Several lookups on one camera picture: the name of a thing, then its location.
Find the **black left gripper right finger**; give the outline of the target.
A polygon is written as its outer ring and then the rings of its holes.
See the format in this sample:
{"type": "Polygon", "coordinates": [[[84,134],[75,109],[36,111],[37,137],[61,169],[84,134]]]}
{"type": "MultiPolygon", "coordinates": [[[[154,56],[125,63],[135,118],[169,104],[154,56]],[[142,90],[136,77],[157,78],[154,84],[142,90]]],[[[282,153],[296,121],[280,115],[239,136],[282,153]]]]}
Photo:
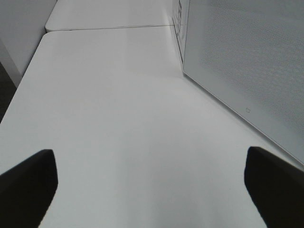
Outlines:
{"type": "Polygon", "coordinates": [[[246,189],[268,228],[304,226],[304,173],[261,147],[249,147],[246,189]]]}

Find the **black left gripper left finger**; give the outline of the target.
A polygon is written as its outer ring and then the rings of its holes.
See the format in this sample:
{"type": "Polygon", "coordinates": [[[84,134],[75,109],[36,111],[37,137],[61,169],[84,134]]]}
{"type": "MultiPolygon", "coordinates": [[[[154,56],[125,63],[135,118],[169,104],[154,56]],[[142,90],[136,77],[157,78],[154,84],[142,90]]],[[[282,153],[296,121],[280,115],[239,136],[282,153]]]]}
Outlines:
{"type": "Polygon", "coordinates": [[[51,149],[41,150],[0,176],[0,226],[37,228],[58,186],[51,149]]]}

